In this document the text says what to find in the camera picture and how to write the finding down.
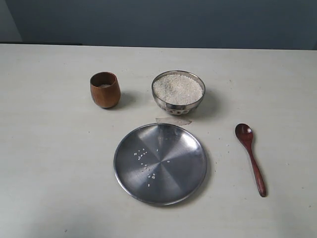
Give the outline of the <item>reddish brown wooden spoon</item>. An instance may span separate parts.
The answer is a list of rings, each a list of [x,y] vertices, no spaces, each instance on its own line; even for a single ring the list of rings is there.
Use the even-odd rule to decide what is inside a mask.
[[[256,159],[253,155],[253,147],[252,147],[252,143],[254,139],[253,131],[247,124],[239,123],[235,127],[235,135],[237,139],[240,141],[240,143],[245,147],[246,151],[249,154],[252,169],[255,176],[255,182],[256,182],[259,194],[261,197],[266,197],[267,192],[266,192],[264,179],[262,177],[262,174],[256,162]]]

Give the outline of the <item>steel bowl of rice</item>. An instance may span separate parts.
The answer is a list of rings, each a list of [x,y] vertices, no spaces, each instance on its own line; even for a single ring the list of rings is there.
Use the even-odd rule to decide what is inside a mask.
[[[181,70],[170,70],[159,74],[151,85],[156,104],[167,113],[185,115],[202,102],[206,87],[196,75]]]

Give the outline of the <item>brown wooden cup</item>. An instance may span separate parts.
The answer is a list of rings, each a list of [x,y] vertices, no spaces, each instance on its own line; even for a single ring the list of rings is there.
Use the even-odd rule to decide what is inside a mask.
[[[90,91],[94,103],[104,109],[116,106],[121,98],[117,77],[111,72],[93,75],[90,79]]]

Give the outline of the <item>round steel plate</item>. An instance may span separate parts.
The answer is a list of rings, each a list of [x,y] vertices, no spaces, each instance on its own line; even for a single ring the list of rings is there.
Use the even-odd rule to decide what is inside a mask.
[[[133,198],[151,205],[172,205],[191,196],[203,183],[208,157],[200,141],[168,123],[143,125],[119,143],[115,177]]]

